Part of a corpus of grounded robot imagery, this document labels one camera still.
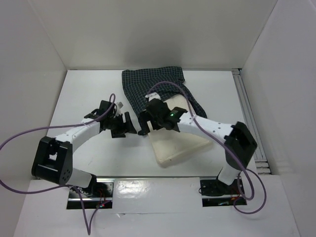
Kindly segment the dark checked pillowcase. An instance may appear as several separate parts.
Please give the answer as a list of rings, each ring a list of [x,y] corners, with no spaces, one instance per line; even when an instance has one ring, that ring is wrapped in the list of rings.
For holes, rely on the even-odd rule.
[[[150,92],[160,95],[166,101],[175,95],[187,95],[194,112],[203,118],[207,117],[205,110],[184,85],[185,78],[181,67],[168,66],[153,69],[124,70],[121,73],[123,92],[129,101],[137,118],[145,110]]]

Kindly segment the cream pillow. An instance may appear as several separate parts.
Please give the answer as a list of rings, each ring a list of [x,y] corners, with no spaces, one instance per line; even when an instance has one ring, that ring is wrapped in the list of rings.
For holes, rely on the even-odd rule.
[[[148,136],[156,161],[163,168],[182,164],[213,148],[212,141],[193,134],[165,128],[154,130],[150,122],[148,127],[150,129]]]

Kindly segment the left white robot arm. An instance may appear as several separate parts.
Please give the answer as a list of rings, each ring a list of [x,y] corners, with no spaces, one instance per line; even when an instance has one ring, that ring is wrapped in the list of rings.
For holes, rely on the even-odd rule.
[[[87,114],[79,126],[56,137],[45,136],[39,141],[31,174],[58,185],[75,186],[86,197],[92,197],[105,186],[94,174],[73,167],[74,152],[89,139],[109,130],[112,138],[135,134],[129,112],[121,113],[122,103],[101,101],[98,109]]]

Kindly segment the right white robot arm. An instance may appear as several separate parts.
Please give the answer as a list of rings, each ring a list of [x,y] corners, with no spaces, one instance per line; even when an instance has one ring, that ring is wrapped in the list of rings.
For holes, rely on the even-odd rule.
[[[159,98],[147,99],[140,121],[144,128],[139,132],[141,135],[150,132],[146,125],[149,121],[154,130],[164,128],[178,133],[192,134],[221,145],[225,150],[226,163],[217,176],[215,187],[222,194],[232,189],[233,181],[247,168],[257,149],[257,142],[244,123],[216,122],[194,115],[180,107],[171,110],[167,103]]]

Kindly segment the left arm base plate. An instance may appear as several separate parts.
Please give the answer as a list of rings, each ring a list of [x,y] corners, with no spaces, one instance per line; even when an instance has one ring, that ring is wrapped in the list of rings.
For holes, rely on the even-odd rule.
[[[112,209],[113,207],[113,192],[114,178],[97,177],[97,187],[92,193],[86,192],[82,188],[78,188],[81,194],[85,209]],[[66,209],[78,210],[81,209],[79,194],[74,188],[70,188]]]

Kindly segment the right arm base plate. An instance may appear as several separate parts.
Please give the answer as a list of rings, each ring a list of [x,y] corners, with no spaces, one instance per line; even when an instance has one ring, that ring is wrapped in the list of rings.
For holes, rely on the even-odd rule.
[[[247,205],[247,201],[240,195],[239,188],[244,192],[243,183],[237,179],[230,186],[220,185],[215,178],[200,179],[200,188],[203,207]]]

